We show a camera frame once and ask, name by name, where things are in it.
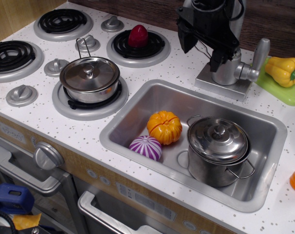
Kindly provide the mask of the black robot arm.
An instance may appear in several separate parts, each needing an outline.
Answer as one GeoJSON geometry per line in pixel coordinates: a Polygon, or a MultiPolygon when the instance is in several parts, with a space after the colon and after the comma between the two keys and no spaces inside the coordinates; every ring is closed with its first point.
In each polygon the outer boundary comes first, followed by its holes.
{"type": "Polygon", "coordinates": [[[233,0],[186,0],[182,7],[176,9],[182,50],[188,53],[198,41],[212,48],[211,72],[232,60],[240,45],[238,37],[230,29],[230,22],[240,19],[244,13],[243,2],[239,3],[240,12],[235,16],[232,16],[233,0]]]}

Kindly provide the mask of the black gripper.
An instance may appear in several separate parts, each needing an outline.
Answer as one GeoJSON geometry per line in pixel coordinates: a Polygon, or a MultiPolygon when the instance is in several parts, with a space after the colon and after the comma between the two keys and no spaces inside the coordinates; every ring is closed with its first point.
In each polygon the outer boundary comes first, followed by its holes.
{"type": "Polygon", "coordinates": [[[234,8],[234,0],[186,0],[176,9],[182,50],[188,53],[199,40],[212,48],[210,72],[231,60],[240,44],[230,29],[230,22],[240,18],[234,8]]]}

